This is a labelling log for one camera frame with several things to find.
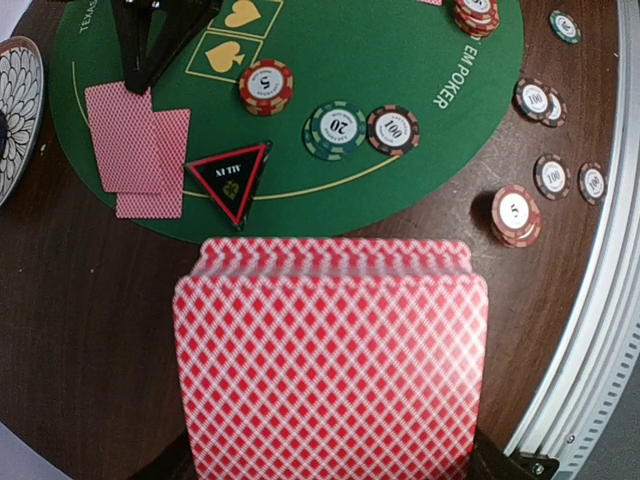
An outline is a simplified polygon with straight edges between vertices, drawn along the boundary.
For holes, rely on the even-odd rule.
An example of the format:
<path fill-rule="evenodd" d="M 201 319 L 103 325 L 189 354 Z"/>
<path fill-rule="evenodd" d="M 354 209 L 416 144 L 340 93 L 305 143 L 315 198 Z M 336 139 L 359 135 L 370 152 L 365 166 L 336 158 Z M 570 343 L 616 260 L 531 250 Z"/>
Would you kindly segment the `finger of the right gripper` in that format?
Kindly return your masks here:
<path fill-rule="evenodd" d="M 217 0 L 113 0 L 126 89 L 142 95 L 153 87 L 222 5 Z"/>

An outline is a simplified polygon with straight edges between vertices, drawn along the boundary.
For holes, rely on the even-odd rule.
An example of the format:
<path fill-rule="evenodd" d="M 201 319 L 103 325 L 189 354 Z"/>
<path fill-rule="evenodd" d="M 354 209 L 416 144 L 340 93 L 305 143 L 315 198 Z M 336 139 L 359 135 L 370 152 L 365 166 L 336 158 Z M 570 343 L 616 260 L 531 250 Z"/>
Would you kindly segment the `dealt red-backed card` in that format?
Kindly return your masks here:
<path fill-rule="evenodd" d="M 189 109 L 154 113 L 164 186 L 158 194 L 118 194 L 117 218 L 176 219 L 182 216 L 183 165 L 186 158 L 190 117 Z"/>

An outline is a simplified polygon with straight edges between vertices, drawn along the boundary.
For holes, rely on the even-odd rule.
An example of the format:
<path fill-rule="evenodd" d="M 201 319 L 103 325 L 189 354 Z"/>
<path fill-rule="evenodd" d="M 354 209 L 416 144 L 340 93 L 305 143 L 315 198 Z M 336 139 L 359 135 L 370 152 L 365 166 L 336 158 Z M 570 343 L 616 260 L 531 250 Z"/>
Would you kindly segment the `red five chips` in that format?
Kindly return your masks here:
<path fill-rule="evenodd" d="M 495 0 L 455 0 L 454 20 L 469 35 L 487 37 L 500 25 Z"/>
<path fill-rule="evenodd" d="M 279 60 L 259 60 L 242 73 L 238 91 L 249 113 L 261 117 L 273 116 L 290 103 L 294 76 L 291 69 Z"/>

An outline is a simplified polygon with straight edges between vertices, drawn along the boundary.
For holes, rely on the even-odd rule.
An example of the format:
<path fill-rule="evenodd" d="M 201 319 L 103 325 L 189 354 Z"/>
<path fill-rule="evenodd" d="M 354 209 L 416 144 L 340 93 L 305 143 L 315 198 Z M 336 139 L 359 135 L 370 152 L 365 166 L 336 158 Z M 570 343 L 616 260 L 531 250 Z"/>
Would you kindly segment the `green chips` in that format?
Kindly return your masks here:
<path fill-rule="evenodd" d="M 362 110 L 344 100 L 323 103 L 306 120 L 302 141 L 307 151 L 325 161 L 339 161 L 357 150 L 366 138 Z"/>

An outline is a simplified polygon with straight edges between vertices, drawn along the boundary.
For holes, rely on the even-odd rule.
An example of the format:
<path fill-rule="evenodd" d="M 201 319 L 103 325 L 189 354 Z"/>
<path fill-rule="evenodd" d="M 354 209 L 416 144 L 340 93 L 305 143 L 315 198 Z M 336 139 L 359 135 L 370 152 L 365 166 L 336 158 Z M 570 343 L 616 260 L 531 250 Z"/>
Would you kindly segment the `red-backed card deck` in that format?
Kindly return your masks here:
<path fill-rule="evenodd" d="M 211 238 L 175 288 L 201 479 L 463 479 L 488 287 L 450 240 Z"/>

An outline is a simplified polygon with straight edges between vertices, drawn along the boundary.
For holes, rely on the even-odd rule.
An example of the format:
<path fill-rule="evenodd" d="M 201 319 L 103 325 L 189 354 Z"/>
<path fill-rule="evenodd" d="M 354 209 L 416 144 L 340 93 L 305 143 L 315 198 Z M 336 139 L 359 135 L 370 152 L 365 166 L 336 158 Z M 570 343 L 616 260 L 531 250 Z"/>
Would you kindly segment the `red five chip stack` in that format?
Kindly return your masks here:
<path fill-rule="evenodd" d="M 539 237 L 540 209 L 533 196 L 521 185 L 500 188 L 491 205 L 492 230 L 507 247 L 526 248 Z"/>

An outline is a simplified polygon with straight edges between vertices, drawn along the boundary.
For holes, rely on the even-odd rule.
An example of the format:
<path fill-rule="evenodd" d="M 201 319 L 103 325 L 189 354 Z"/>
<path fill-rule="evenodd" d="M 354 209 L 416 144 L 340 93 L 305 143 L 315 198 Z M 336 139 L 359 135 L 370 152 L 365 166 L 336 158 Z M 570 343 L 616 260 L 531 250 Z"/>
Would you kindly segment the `green twenty chip stack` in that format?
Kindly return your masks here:
<path fill-rule="evenodd" d="M 580 27 L 569 15 L 559 10 L 549 14 L 549 22 L 555 34 L 568 44 L 577 44 L 582 39 Z"/>

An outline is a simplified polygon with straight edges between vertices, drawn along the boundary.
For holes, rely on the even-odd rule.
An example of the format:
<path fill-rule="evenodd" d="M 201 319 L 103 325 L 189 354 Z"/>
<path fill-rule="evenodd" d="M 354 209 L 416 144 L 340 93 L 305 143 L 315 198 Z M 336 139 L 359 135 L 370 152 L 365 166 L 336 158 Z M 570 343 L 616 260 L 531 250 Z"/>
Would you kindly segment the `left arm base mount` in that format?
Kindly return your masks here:
<path fill-rule="evenodd" d="M 560 467 L 560 462 L 546 455 L 514 451 L 510 459 L 535 479 L 551 480 Z"/>

